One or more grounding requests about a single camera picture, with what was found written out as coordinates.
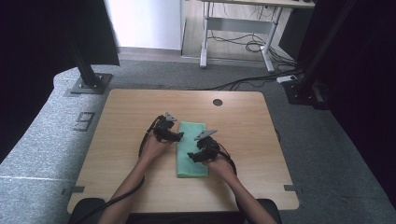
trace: forearm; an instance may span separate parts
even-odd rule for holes
[[[253,195],[245,189],[236,175],[228,175],[224,177],[224,181],[233,191],[235,199],[252,221],[258,224],[276,224],[271,215],[262,207]]]
[[[134,166],[134,169],[127,175],[119,188],[116,190],[111,199],[117,198],[122,194],[134,189],[142,180],[145,172],[150,164],[150,161],[139,159]],[[102,214],[99,223],[125,223],[131,207],[134,203],[134,195],[131,195],[117,203],[110,205]]]

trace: person's left arm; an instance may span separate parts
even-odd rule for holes
[[[145,172],[154,159],[158,158],[172,142],[158,142],[151,131],[143,147],[142,154],[137,160],[134,169],[129,173],[119,188],[116,190],[111,199],[117,198],[122,194],[134,189],[142,180]],[[134,195],[129,196],[117,203],[110,205],[102,214],[99,223],[125,223],[131,213],[131,207],[134,203]]]

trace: gray carpet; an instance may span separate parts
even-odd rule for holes
[[[121,67],[93,69],[114,75],[105,94],[67,94],[79,76],[77,69],[56,76],[47,103],[0,165],[0,223],[67,222],[70,189],[110,90],[193,90],[265,75],[257,67],[211,64],[202,70],[197,63],[172,62],[121,61]],[[283,223],[396,223],[386,194],[330,111],[290,105],[276,82],[259,88],[242,84],[238,90],[264,94],[280,133],[300,201],[299,209],[280,211]],[[86,132],[75,131],[81,112],[94,113]]]

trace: wooden table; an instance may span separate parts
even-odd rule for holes
[[[215,99],[222,105],[214,105]],[[146,129],[165,112],[219,130],[212,136],[230,152],[240,180],[255,198],[272,199],[279,209],[299,206],[296,193],[284,189],[292,182],[260,92],[113,90],[78,177],[77,186],[85,189],[72,194],[70,213],[83,198],[110,199],[134,167]],[[132,211],[236,211],[232,192],[216,175],[177,178],[176,150],[174,144],[152,163]]]
[[[242,33],[253,33],[253,34],[265,34],[268,35],[265,40],[265,45],[261,47],[262,57],[264,58],[265,65],[269,73],[274,73],[275,69],[271,62],[270,55],[268,53],[271,47],[271,42],[274,38],[277,24],[279,22],[280,14],[282,13],[283,7],[293,8],[313,8],[315,4],[311,1],[309,3],[292,0],[201,0],[204,4],[204,41],[201,46],[201,68],[206,68],[207,59],[207,31],[230,31],[230,32],[242,32]],[[254,5],[254,6],[269,6],[276,7],[275,16],[272,21],[254,21],[254,20],[236,20],[229,18],[216,18],[210,16],[210,3],[226,3],[226,4],[239,4],[239,5]]]

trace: white wall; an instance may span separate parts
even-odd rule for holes
[[[118,47],[181,49],[181,1],[105,0]]]

